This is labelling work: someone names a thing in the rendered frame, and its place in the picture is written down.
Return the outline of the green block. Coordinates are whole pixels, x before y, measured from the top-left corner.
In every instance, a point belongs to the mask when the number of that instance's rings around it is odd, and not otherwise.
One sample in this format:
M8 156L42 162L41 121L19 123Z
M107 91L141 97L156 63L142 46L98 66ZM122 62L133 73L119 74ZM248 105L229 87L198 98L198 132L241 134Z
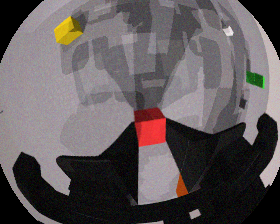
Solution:
M258 75L258 73L254 73L254 84L261 89L265 87L265 76Z
M256 84L254 84L254 73L253 72L249 72L249 71L246 72L246 83L256 85Z

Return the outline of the yellow block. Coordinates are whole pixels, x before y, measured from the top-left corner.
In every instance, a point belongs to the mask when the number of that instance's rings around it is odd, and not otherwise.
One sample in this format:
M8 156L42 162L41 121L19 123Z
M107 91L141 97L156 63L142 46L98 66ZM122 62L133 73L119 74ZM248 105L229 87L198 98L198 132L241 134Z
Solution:
M59 24L59 27L56 27L54 32L56 43L67 45L73 39L76 39L77 36L83 34L79 22L75 18L72 18L72 16L68 16L68 19L65 19L62 24Z

